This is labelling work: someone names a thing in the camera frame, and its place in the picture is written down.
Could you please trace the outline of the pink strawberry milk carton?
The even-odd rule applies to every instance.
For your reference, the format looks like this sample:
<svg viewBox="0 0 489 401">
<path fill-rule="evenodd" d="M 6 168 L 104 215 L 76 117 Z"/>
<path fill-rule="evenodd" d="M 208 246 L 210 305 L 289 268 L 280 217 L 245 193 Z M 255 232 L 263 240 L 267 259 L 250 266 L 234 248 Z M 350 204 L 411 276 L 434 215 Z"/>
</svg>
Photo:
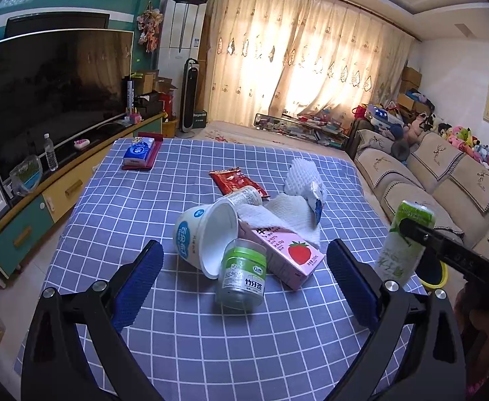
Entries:
<svg viewBox="0 0 489 401">
<path fill-rule="evenodd" d="M 268 270 L 293 291 L 308 281 L 325 258 L 299 235 L 280 227 L 252 228 L 241 221 L 240 237 L 266 249 Z"/>
</svg>

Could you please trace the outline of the white yogurt tub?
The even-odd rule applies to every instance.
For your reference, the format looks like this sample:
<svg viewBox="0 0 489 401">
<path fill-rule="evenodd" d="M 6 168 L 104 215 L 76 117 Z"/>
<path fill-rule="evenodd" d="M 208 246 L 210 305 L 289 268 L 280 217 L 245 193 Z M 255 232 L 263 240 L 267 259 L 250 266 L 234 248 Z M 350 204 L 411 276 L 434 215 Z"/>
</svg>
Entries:
<svg viewBox="0 0 489 401">
<path fill-rule="evenodd" d="M 219 277 L 225 248 L 237 237 L 238 216 L 225 198 L 187 209 L 173 228 L 178 256 L 210 280 Z"/>
</svg>

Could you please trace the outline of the small green-lid jar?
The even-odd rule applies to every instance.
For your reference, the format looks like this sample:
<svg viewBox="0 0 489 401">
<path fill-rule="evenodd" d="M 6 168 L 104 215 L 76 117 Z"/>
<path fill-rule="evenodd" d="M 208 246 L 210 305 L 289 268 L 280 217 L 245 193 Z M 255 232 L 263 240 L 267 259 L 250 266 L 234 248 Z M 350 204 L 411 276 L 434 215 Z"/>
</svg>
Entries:
<svg viewBox="0 0 489 401">
<path fill-rule="evenodd" d="M 254 310 L 263 302 L 266 272 L 266 249 L 250 240 L 234 239 L 224 250 L 217 302 L 239 311 Z"/>
</svg>

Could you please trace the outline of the white foam fruit net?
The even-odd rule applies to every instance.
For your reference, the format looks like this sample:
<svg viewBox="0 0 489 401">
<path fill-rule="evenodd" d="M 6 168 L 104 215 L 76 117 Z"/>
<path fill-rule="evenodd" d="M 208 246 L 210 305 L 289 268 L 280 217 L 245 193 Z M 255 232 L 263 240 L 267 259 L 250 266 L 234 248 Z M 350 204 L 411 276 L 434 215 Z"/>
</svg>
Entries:
<svg viewBox="0 0 489 401">
<path fill-rule="evenodd" d="M 285 179 L 284 192 L 304 195 L 308 190 L 323 191 L 324 184 L 316 164 L 303 157 L 295 157 Z"/>
</svg>

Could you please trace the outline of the white supplement bottle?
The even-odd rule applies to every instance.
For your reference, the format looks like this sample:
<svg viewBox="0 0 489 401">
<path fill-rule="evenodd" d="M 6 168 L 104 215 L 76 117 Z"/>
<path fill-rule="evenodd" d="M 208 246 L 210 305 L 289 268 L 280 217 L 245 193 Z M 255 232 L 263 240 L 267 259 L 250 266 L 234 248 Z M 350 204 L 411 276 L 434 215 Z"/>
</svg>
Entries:
<svg viewBox="0 0 489 401">
<path fill-rule="evenodd" d="M 246 185 L 224 196 L 234 207 L 243 205 L 261 206 L 262 196 L 252 185 Z"/>
</svg>

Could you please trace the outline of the red snack packet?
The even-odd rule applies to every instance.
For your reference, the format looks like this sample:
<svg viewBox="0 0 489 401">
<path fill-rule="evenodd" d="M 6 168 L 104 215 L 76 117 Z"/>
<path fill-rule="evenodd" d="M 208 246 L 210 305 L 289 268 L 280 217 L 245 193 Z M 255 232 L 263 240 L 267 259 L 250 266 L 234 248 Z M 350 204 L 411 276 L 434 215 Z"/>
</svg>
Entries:
<svg viewBox="0 0 489 401">
<path fill-rule="evenodd" d="M 254 182 L 249 176 L 244 175 L 239 167 L 211 171 L 209 176 L 211 176 L 215 185 L 218 186 L 218 189 L 220 189 L 224 195 L 231 194 L 249 185 L 259 192 L 262 199 L 266 199 L 269 196 L 267 191 L 259 184 Z"/>
</svg>

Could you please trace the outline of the yellow-rimmed trash bin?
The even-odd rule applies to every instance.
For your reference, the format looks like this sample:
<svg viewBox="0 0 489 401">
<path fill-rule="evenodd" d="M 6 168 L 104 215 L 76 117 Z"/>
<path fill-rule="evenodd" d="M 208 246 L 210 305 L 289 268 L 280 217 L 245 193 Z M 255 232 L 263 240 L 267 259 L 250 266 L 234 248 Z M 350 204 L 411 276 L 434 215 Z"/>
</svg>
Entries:
<svg viewBox="0 0 489 401">
<path fill-rule="evenodd" d="M 426 290 L 442 289 L 448 281 L 447 266 L 435 258 L 422 258 L 416 276 Z"/>
</svg>

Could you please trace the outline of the beige sofa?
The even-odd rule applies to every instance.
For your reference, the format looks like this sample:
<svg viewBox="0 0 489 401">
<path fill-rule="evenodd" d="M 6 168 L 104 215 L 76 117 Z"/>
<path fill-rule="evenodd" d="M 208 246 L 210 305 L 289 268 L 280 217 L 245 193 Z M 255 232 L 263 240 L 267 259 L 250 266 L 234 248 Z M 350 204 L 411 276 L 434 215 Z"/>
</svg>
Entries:
<svg viewBox="0 0 489 401">
<path fill-rule="evenodd" d="M 352 123 L 345 150 L 387 218 L 403 200 L 429 207 L 435 229 L 489 257 L 489 170 L 434 132 L 419 136 L 404 162 L 392 148 L 367 120 Z"/>
</svg>

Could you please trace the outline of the plush toy pile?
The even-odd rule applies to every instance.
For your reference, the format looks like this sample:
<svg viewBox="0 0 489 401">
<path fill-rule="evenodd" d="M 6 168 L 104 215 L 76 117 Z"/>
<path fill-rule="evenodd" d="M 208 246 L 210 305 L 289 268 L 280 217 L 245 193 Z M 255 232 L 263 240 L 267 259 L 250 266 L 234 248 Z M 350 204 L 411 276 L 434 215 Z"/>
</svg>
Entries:
<svg viewBox="0 0 489 401">
<path fill-rule="evenodd" d="M 416 88 L 400 92 L 387 107 L 360 105 L 353 113 L 350 142 L 360 145 L 347 145 L 346 149 L 372 147 L 406 163 L 425 135 L 434 133 L 489 171 L 489 145 L 482 143 L 472 129 L 439 118 L 435 105 Z"/>
</svg>

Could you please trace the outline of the blue checkered tablecloth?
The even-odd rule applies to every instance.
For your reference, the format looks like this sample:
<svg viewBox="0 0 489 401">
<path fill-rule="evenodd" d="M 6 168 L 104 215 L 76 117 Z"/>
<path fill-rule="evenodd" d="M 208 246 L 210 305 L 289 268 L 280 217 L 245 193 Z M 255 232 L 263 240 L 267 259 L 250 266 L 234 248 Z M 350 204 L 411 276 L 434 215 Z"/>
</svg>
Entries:
<svg viewBox="0 0 489 401">
<path fill-rule="evenodd" d="M 294 150 L 168 139 L 146 172 L 123 170 L 115 142 L 82 192 L 44 284 L 61 294 L 109 280 L 151 240 L 164 264 L 135 321 L 122 331 L 139 367 L 166 400 L 322 400 L 369 337 L 321 263 L 297 291 L 269 275 L 252 311 L 220 305 L 216 284 L 173 244 L 181 213 L 215 202 L 218 169 L 238 167 L 275 196 Z"/>
</svg>

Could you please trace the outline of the clear water bottle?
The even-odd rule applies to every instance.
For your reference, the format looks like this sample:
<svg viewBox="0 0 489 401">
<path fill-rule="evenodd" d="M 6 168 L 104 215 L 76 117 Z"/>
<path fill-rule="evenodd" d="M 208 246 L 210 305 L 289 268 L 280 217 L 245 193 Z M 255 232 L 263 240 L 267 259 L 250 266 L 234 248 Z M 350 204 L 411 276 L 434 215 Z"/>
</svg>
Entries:
<svg viewBox="0 0 489 401">
<path fill-rule="evenodd" d="M 56 171 L 58 169 L 57 157 L 55 153 L 54 144 L 48 133 L 44 134 L 44 150 L 48 162 L 48 169 L 51 172 Z"/>
</svg>

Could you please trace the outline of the blue tissue pack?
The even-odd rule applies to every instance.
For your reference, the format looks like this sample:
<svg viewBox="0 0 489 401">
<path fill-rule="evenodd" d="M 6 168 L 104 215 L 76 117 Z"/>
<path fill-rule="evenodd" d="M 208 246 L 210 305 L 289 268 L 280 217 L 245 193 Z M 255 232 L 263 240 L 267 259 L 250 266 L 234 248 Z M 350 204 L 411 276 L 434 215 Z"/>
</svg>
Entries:
<svg viewBox="0 0 489 401">
<path fill-rule="evenodd" d="M 154 145 L 155 138 L 134 137 L 124 154 L 123 165 L 144 167 L 148 162 Z"/>
</svg>

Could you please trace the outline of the red tray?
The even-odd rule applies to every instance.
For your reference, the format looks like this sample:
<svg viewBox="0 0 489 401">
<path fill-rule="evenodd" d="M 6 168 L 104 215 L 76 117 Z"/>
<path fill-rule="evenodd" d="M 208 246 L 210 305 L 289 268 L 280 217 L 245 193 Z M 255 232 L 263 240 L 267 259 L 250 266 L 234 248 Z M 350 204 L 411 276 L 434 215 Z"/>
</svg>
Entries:
<svg viewBox="0 0 489 401">
<path fill-rule="evenodd" d="M 123 170 L 150 170 L 163 145 L 161 134 L 139 132 L 127 148 L 122 160 Z"/>
</svg>

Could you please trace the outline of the large black television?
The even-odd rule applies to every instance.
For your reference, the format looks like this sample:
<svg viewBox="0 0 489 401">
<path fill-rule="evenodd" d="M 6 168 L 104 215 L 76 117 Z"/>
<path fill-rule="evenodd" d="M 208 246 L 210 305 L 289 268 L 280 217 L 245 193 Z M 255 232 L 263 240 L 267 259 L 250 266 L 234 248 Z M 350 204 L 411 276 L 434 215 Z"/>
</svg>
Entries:
<svg viewBox="0 0 489 401">
<path fill-rule="evenodd" d="M 133 35 L 109 29 L 27 33 L 0 41 L 0 177 L 31 154 L 122 115 Z"/>
</svg>

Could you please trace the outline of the black tower fan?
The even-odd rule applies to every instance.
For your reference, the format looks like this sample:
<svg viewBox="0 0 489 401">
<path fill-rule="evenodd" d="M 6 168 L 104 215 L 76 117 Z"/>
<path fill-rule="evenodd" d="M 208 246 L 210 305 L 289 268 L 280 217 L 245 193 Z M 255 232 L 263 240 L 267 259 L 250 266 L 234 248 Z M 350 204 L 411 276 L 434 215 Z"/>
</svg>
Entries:
<svg viewBox="0 0 489 401">
<path fill-rule="evenodd" d="M 183 76 L 179 123 L 179 129 L 183 133 L 189 132 L 194 126 L 198 75 L 199 62 L 193 58 L 187 59 Z"/>
</svg>

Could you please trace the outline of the cream curtains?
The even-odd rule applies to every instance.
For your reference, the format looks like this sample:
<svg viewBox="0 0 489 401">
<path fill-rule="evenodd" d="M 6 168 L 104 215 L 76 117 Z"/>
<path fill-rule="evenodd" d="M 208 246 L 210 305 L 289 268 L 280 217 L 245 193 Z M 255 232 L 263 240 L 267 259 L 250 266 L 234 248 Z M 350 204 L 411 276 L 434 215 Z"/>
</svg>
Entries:
<svg viewBox="0 0 489 401">
<path fill-rule="evenodd" d="M 414 41 L 338 0 L 208 0 L 204 30 L 207 117 L 243 126 L 262 113 L 347 129 L 394 96 Z"/>
</svg>

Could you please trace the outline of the white standing air conditioner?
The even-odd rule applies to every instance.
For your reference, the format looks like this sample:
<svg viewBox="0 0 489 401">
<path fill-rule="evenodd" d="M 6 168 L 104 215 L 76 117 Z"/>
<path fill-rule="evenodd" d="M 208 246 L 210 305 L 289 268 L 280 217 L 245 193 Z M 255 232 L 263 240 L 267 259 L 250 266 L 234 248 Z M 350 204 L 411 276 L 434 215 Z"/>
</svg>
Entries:
<svg viewBox="0 0 489 401">
<path fill-rule="evenodd" d="M 166 0 L 157 56 L 158 74 L 182 85 L 185 64 L 197 59 L 206 3 L 200 0 Z"/>
</svg>

